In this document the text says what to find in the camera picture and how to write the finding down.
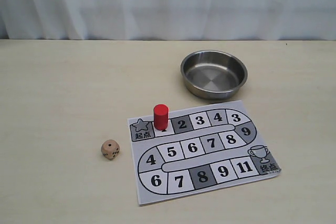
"red cylinder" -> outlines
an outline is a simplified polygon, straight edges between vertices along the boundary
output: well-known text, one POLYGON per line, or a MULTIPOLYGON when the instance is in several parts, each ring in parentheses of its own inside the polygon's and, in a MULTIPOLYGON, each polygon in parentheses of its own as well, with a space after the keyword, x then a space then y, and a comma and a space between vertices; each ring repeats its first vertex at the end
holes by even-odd
POLYGON ((168 127, 169 109, 165 104, 158 104, 154 107, 154 127, 163 131, 168 127))

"dice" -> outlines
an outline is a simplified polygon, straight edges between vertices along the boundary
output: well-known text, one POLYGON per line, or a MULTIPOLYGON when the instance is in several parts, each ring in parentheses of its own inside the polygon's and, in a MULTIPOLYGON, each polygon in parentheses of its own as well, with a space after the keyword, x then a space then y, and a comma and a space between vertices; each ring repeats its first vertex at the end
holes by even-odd
POLYGON ((119 154, 120 147, 116 141, 110 139, 103 143, 100 150, 107 159, 114 159, 119 154))

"board game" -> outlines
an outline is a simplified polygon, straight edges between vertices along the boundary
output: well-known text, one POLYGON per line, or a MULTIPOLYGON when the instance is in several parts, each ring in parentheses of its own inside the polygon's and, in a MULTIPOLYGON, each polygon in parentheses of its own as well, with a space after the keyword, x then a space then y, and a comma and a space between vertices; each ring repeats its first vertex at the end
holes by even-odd
POLYGON ((241 101, 128 119, 139 205, 268 179, 281 169, 241 101))

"metal bowl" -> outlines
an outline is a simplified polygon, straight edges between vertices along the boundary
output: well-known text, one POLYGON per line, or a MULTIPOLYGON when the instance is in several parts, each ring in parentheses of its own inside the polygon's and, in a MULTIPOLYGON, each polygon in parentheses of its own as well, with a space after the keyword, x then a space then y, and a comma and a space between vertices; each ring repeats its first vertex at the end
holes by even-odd
POLYGON ((247 80, 247 69, 239 59, 215 50, 197 51, 185 57, 181 74, 192 94, 211 100, 231 98, 247 80))

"trophy icon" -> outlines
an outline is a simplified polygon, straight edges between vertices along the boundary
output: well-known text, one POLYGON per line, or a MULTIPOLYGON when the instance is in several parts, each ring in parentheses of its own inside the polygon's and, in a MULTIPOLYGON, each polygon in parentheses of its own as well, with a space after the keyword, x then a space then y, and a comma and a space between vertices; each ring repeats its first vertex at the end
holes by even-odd
POLYGON ((260 160, 261 163, 268 163, 269 162, 269 160, 265 158, 267 156, 267 154, 269 153, 269 150, 266 146, 255 145, 255 146, 251 147, 251 149, 249 149, 247 152, 248 152, 248 154, 250 154, 253 157, 261 158, 261 160, 260 160))

